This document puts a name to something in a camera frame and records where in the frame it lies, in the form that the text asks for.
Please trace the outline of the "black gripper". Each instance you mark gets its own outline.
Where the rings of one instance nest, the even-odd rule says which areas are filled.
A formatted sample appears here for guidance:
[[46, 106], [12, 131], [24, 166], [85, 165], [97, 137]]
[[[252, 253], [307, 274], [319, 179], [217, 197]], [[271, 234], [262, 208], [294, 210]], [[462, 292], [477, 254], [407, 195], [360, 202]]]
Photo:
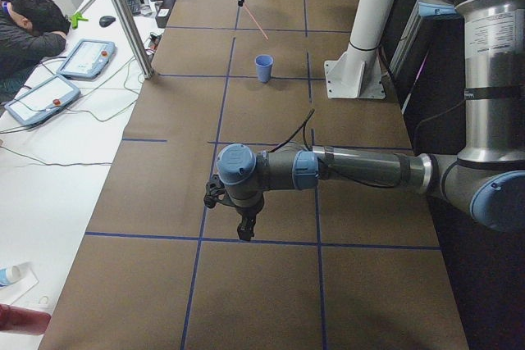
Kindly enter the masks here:
[[243, 217], [237, 226], [239, 240], [250, 241], [254, 236], [257, 215], [264, 208], [262, 192], [255, 192], [247, 199], [232, 198], [237, 212]]

